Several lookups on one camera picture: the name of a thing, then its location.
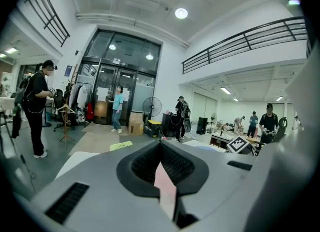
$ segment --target metal railing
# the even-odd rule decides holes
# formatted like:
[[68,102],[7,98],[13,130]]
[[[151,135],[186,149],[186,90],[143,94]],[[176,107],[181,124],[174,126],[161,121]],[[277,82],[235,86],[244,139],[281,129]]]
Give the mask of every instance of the metal railing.
[[226,38],[183,61],[182,73],[257,48],[306,39],[307,30],[303,16],[262,24]]
[[56,37],[63,46],[65,40],[70,37],[67,29],[58,17],[50,0],[25,0],[29,2],[41,21],[44,23],[44,29],[49,31]]

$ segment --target balcony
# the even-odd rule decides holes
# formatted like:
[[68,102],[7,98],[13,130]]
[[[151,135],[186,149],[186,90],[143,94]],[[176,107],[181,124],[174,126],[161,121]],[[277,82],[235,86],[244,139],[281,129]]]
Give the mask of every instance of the balcony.
[[186,74],[236,54],[306,39],[306,25],[302,16],[273,21],[240,32],[193,55],[182,62],[182,73]]

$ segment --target black cap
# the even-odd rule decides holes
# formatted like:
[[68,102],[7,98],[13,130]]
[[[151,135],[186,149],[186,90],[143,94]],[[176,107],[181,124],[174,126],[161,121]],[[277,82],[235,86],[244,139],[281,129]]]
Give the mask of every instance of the black cap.
[[52,66],[53,68],[55,67],[54,62],[52,62],[51,60],[47,60],[42,64],[42,68],[46,68],[48,66]]

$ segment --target white sneaker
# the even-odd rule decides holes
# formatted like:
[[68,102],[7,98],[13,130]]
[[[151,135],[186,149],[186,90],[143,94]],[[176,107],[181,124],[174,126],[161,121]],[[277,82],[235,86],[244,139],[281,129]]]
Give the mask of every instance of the white sneaker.
[[34,158],[45,158],[48,155],[47,151],[45,151],[41,156],[33,155]]

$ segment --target person in blue shirt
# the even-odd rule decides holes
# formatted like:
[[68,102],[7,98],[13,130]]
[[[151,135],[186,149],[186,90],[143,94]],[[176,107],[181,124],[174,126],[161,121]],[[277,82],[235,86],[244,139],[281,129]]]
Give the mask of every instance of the person in blue shirt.
[[258,124],[258,117],[256,116],[255,111],[252,113],[252,116],[250,117],[249,122],[250,122],[250,125],[248,129],[248,133],[246,135],[249,137],[249,135],[251,134],[251,137],[253,138],[255,136],[255,131]]
[[124,88],[122,86],[118,86],[116,88],[116,95],[115,95],[114,101],[109,101],[109,102],[113,102],[113,106],[112,106],[113,129],[111,130],[111,132],[115,132],[116,130],[118,130],[119,134],[122,133],[122,128],[121,128],[119,119],[121,117],[122,104],[124,103],[123,91],[124,91]]

